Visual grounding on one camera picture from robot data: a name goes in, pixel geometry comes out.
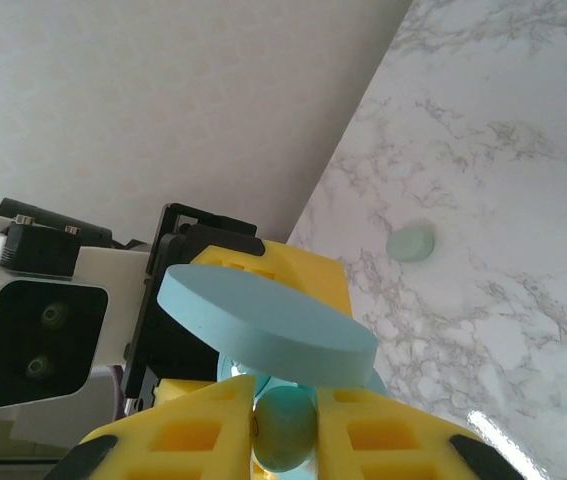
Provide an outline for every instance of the camera lens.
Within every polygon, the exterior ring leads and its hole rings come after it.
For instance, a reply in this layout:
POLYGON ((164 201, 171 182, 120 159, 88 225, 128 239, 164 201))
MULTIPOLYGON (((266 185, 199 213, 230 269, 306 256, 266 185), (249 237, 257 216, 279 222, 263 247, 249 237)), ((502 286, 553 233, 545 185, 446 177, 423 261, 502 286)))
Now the camera lens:
POLYGON ((69 308, 64 303, 55 302, 49 304, 41 314, 41 323, 50 329, 61 328, 67 319, 69 308))
POLYGON ((30 378, 43 378, 52 372, 52 365, 45 355, 30 360, 25 369, 25 374, 30 378))

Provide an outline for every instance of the small teal object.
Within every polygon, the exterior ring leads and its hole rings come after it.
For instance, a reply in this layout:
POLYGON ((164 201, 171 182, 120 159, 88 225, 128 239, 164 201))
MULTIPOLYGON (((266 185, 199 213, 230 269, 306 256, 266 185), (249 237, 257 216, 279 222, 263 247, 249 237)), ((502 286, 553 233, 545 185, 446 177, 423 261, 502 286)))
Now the small teal object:
POLYGON ((388 256, 397 262, 425 260, 434 250, 434 228, 415 225, 392 232, 386 248, 388 256))
POLYGON ((339 311, 260 275, 173 265, 157 300, 184 328, 246 367, 302 385, 351 388, 371 375, 374 334, 339 311))
POLYGON ((253 368, 241 365, 233 360, 230 360, 225 355, 219 355, 219 361, 216 364, 216 381, 222 382, 228 378, 237 375, 254 375, 256 381, 254 382, 254 397, 257 397, 270 381, 270 376, 261 372, 257 372, 253 368))
POLYGON ((298 467, 312 453, 316 437, 316 410, 302 389, 276 387, 256 403, 252 448, 265 470, 279 473, 298 467))

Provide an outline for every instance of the light blue egg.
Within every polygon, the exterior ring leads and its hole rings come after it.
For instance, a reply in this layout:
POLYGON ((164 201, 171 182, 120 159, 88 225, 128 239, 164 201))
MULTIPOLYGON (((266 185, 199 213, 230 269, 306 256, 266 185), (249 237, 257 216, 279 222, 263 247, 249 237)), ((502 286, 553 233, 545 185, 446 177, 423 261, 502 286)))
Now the light blue egg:
POLYGON ((276 378, 276 377, 269 377, 267 383, 265 385, 263 385, 263 387, 261 388, 259 393, 257 393, 254 398, 258 402, 259 398, 261 398, 263 395, 265 395, 266 392, 272 390, 273 388, 283 387, 283 386, 285 386, 285 387, 297 387, 298 384, 296 384, 294 382, 288 382, 287 380, 281 380, 280 378, 276 378))
POLYGON ((256 403, 252 447, 265 470, 278 473, 298 467, 312 452, 316 436, 316 410, 302 389, 275 387, 256 403))
POLYGON ((299 385, 299 388, 307 393, 308 397, 310 397, 310 400, 312 400, 312 403, 314 404, 314 408, 316 408, 316 388, 308 385, 299 385))

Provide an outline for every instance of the white marble surface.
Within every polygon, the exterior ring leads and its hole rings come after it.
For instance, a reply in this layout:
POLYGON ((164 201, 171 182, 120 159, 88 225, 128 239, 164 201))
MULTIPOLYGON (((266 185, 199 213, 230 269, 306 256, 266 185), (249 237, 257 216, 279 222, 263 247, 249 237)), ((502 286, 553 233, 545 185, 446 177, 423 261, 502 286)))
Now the white marble surface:
POLYGON ((567 479, 567 0, 417 0, 290 242, 344 263, 391 395, 567 479))

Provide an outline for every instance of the beige wall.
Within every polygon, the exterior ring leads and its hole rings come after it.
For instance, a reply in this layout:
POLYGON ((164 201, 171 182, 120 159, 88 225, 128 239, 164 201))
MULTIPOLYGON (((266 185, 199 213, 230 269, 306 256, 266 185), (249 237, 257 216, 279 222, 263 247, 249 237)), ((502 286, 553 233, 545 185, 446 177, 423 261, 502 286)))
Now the beige wall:
POLYGON ((0 198, 285 239, 411 0, 0 0, 0 198))

